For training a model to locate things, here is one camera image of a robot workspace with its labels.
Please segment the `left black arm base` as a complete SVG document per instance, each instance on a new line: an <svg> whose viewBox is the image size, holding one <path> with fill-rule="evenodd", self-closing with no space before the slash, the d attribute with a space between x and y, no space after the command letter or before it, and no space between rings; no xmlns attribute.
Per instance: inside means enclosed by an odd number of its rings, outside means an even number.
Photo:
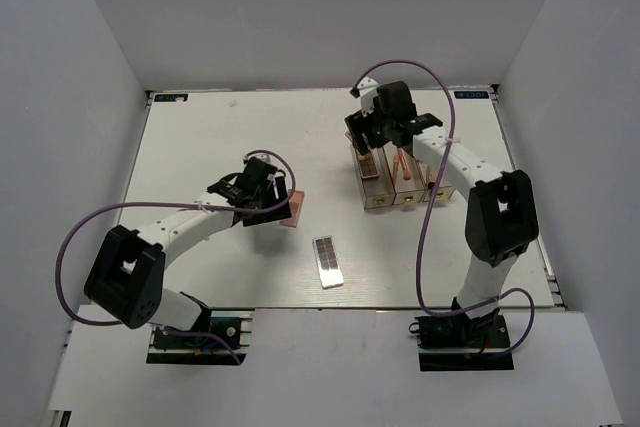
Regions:
<svg viewBox="0 0 640 427"><path fill-rule="evenodd" d="M185 337L154 327L146 363L151 365L239 366L251 342L253 311L214 311L209 336Z"/></svg>

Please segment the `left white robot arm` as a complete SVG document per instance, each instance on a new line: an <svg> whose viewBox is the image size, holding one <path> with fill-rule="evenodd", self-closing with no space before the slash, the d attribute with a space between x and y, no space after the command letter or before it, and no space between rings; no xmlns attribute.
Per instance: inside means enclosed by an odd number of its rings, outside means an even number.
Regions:
<svg viewBox="0 0 640 427"><path fill-rule="evenodd" d="M212 310L166 288L166 269L215 234L288 218L294 187L295 176L280 156L248 153L242 171L222 177L192 203L175 205L171 215L139 228L112 228L85 282L85 295L131 329L159 326L177 331L188 345L202 345L211 334Z"/></svg>

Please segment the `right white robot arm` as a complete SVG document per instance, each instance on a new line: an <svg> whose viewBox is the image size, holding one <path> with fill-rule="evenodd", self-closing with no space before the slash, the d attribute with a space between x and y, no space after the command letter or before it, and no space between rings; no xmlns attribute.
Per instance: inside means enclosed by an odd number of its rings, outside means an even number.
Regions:
<svg viewBox="0 0 640 427"><path fill-rule="evenodd" d="M432 114L418 114L403 81L380 85L361 80L350 94L360 109L345 118L353 147L364 155L392 144L413 159L443 167L442 177L467 203L464 235L469 268L452 309L453 337L472 346L488 332L486 317L498 308L507 276L539 235L530 177L501 170L454 139Z"/></svg>

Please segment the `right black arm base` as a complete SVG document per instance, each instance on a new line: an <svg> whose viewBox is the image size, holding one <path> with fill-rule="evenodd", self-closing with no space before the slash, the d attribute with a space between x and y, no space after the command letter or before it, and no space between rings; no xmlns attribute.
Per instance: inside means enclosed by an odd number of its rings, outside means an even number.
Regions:
<svg viewBox="0 0 640 427"><path fill-rule="evenodd" d="M512 353L506 321L469 321L460 316L416 317L409 325L415 337L421 372L512 371Z"/></svg>

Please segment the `pink makeup brush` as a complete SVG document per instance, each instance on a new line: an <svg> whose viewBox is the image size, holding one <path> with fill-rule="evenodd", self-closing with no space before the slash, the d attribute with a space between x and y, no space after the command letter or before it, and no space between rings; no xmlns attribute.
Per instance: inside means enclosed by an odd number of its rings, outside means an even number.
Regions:
<svg viewBox="0 0 640 427"><path fill-rule="evenodd" d="M397 157L398 157L398 161L399 161L399 165L401 166L402 169L402 177L404 181L409 181L412 179L412 174L411 171L409 169L408 166L408 162L405 158L405 155L403 153L403 151L398 148L397 149Z"/></svg>

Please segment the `brown eyeshadow palette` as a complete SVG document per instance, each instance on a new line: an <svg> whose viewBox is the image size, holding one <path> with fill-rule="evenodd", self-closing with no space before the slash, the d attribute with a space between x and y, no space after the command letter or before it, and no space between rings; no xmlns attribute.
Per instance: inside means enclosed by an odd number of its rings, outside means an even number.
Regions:
<svg viewBox="0 0 640 427"><path fill-rule="evenodd" d="M366 153L365 155L357 154L356 160L360 178L363 181L374 180L380 177L380 173L372 151Z"/></svg>

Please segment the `orange makeup brush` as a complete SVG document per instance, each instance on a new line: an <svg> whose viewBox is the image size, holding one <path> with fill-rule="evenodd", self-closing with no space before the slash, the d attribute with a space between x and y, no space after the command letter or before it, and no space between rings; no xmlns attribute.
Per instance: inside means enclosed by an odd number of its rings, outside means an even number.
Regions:
<svg viewBox="0 0 640 427"><path fill-rule="evenodd" d="M399 160L399 155L396 153L393 157L392 176L391 176L394 187L398 179L399 168L400 168L400 160Z"/></svg>

